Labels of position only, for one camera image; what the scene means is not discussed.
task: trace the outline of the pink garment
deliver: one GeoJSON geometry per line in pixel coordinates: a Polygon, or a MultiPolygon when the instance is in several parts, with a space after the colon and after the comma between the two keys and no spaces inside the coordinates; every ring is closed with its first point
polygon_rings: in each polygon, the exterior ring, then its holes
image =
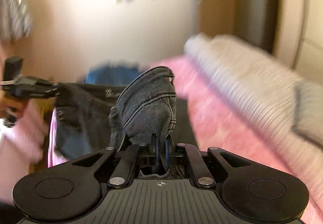
{"type": "MultiPolygon", "coordinates": [[[[0,45],[1,77],[4,61],[7,57],[9,57],[9,53],[6,53],[0,45]]],[[[0,121],[0,130],[26,156],[29,162],[37,163],[43,158],[42,146],[48,133],[48,127],[44,124],[39,113],[39,107],[33,100],[29,102],[24,116],[18,120],[13,128],[6,128],[0,121]]]]}
{"type": "Polygon", "coordinates": [[[0,136],[0,202],[13,204],[12,189],[28,174],[29,161],[5,135],[0,136]]]}
{"type": "MultiPolygon", "coordinates": [[[[291,173],[276,153],[235,114],[227,103],[212,89],[197,68],[186,56],[164,60],[154,66],[167,66],[174,72],[174,85],[178,96],[188,100],[188,112],[201,151],[217,146],[258,163],[291,173]]],[[[56,134],[55,113],[53,114],[48,166],[65,162],[54,153],[56,134]]],[[[323,224],[323,214],[315,201],[310,202],[302,216],[307,224],[323,224]]]]}

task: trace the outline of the gray knit fabric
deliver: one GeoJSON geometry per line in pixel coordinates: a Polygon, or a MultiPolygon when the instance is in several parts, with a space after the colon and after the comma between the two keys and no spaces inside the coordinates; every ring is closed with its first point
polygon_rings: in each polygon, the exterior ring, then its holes
{"type": "Polygon", "coordinates": [[[301,81],[295,87],[294,131],[323,147],[323,86],[301,81]]]}
{"type": "Polygon", "coordinates": [[[210,39],[199,34],[187,41],[185,53],[306,184],[323,209],[323,150],[292,130],[294,89],[303,78],[231,35],[210,39]]]}
{"type": "Polygon", "coordinates": [[[26,0],[0,0],[0,39],[7,42],[28,36],[32,19],[26,0]]]}

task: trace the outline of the jeans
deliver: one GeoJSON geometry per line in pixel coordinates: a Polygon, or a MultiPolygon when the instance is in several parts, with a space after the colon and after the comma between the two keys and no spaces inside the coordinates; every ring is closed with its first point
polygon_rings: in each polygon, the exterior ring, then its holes
{"type": "Polygon", "coordinates": [[[126,89],[109,85],[61,84],[61,94],[55,103],[55,150],[67,159],[75,159],[111,145],[120,149],[122,143],[123,147],[150,143],[152,133],[163,141],[174,129],[175,117],[174,143],[197,146],[188,118],[187,101],[177,98],[175,108],[172,79],[169,69],[159,67],[138,77],[126,89]],[[132,117],[127,124],[126,116],[132,117]]]}
{"type": "Polygon", "coordinates": [[[122,150],[127,138],[132,143],[149,143],[151,135],[156,134],[160,157],[166,165],[165,140],[176,124],[173,79],[172,71],[160,66],[144,72],[126,87],[109,115],[111,146],[122,150]]]}
{"type": "Polygon", "coordinates": [[[110,109],[124,87],[60,84],[56,99],[56,146],[67,159],[75,159],[109,146],[110,109]]]}

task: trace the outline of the white wall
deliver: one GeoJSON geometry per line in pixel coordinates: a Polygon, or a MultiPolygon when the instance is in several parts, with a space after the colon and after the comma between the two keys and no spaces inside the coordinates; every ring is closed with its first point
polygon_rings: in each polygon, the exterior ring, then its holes
{"type": "Polygon", "coordinates": [[[24,74],[76,81],[108,60],[146,64],[182,54],[196,0],[29,0],[31,36],[17,44],[24,74]]]}
{"type": "Polygon", "coordinates": [[[323,85],[323,0],[306,0],[305,21],[295,69],[323,85]]]}

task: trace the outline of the ribbed black surface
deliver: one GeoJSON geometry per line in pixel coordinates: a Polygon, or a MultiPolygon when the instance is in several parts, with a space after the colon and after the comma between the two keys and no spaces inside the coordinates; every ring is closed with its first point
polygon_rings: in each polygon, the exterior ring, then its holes
{"type": "MultiPolygon", "coordinates": [[[[125,189],[111,190],[90,214],[72,224],[246,224],[229,213],[209,190],[189,180],[134,180],[125,189]]],[[[21,224],[31,224],[23,220],[21,224]]]]}

